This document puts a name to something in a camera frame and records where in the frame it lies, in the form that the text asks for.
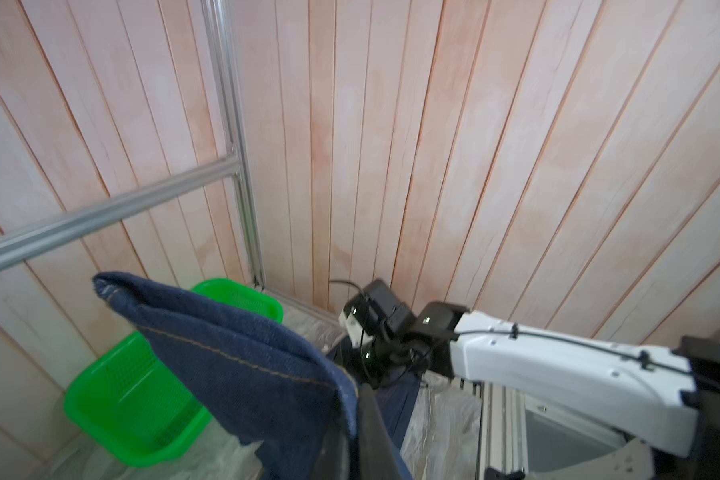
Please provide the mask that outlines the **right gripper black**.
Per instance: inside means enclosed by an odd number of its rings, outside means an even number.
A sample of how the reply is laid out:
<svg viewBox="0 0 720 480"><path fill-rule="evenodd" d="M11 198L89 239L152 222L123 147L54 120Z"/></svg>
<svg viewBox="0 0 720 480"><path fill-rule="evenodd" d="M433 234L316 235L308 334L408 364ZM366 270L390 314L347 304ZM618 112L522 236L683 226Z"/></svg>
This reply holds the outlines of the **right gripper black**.
<svg viewBox="0 0 720 480"><path fill-rule="evenodd" d="M359 383L391 387L409 374L450 377L450 329L414 324L399 338L371 336L355 323L345 328L341 367Z"/></svg>

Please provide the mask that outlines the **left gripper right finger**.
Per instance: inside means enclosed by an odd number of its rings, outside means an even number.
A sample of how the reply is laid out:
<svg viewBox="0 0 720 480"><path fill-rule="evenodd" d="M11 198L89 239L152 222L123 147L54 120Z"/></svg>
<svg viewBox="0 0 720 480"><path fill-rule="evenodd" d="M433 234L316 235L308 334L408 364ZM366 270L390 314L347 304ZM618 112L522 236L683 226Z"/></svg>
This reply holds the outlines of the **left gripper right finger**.
<svg viewBox="0 0 720 480"><path fill-rule="evenodd" d="M362 384L358 398L358 462L362 480L403 480L409 472L389 437L373 390Z"/></svg>

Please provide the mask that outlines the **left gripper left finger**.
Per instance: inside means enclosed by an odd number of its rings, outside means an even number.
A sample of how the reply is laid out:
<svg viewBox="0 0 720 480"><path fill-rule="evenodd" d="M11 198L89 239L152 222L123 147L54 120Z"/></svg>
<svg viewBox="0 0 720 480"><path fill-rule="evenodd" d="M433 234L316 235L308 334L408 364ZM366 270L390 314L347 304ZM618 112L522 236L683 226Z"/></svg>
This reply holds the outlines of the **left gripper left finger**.
<svg viewBox="0 0 720 480"><path fill-rule="evenodd" d="M350 476L349 436L340 413L336 413L325 435L325 478L346 480Z"/></svg>

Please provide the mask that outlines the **dark blue denim trousers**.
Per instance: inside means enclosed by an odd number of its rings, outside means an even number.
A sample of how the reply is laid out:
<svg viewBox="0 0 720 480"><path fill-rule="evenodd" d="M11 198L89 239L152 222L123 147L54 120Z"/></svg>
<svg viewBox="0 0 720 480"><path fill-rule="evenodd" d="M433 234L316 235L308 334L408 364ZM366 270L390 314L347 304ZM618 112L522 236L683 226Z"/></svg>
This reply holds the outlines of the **dark blue denim trousers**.
<svg viewBox="0 0 720 480"><path fill-rule="evenodd" d="M357 414L364 383L300 335L268 320L234 319L195 339L160 330L151 346L228 433L256 445L267 478L326 479L325 435L340 413L349 436L348 479L361 479ZM401 457L417 381L408 377L373 393Z"/></svg>

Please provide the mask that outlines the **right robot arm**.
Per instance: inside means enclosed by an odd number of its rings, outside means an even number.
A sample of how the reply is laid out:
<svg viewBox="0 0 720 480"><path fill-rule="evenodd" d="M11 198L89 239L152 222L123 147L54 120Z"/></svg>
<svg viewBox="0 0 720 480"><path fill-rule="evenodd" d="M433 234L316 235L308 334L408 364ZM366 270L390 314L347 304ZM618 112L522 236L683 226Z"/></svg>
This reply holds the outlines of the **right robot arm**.
<svg viewBox="0 0 720 480"><path fill-rule="evenodd" d="M607 344L433 302L420 315L362 301L341 324L371 368L406 341L415 364L560 403L673 457L687 479L720 479L720 344L685 336L675 349Z"/></svg>

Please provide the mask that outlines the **green plastic basket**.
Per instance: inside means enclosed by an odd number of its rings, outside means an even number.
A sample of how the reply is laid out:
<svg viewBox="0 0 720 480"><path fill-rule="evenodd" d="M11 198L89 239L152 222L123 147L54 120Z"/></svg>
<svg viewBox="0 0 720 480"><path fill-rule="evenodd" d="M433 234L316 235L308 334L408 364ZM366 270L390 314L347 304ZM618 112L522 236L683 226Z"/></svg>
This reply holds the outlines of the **green plastic basket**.
<svg viewBox="0 0 720 480"><path fill-rule="evenodd" d="M82 431L134 467L181 457L212 418L154 353L158 331L195 339L234 319L280 323L284 317L277 300L229 279L182 290L109 272L93 285L108 306L125 308L134 331L79 374L63 408Z"/></svg>

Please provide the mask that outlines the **aluminium frame right post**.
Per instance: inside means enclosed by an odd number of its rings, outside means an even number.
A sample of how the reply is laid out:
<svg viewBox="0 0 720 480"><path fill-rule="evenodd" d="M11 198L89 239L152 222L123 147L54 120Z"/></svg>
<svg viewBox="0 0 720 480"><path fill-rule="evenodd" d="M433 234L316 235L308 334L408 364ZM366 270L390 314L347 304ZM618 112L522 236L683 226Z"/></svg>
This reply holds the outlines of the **aluminium frame right post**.
<svg viewBox="0 0 720 480"><path fill-rule="evenodd" d="M228 156L233 163L231 184L234 186L237 217L234 224L242 236L244 252L241 262L247 273L246 283L258 290L266 288L259 229L250 185L250 169L242 118L241 93L236 65L229 1L204 1L203 15L214 70L221 118L224 124Z"/></svg>

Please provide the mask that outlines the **aluminium frame back bar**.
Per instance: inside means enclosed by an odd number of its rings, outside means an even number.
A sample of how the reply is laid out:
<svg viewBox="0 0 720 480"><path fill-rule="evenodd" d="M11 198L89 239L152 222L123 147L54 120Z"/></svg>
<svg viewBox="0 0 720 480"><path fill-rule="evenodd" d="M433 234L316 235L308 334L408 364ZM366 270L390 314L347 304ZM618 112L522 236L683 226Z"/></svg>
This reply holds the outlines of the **aluminium frame back bar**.
<svg viewBox="0 0 720 480"><path fill-rule="evenodd" d="M65 212L0 236L0 272L79 240L123 219L176 199L238 173L240 157L233 153L168 179L108 198L92 206Z"/></svg>

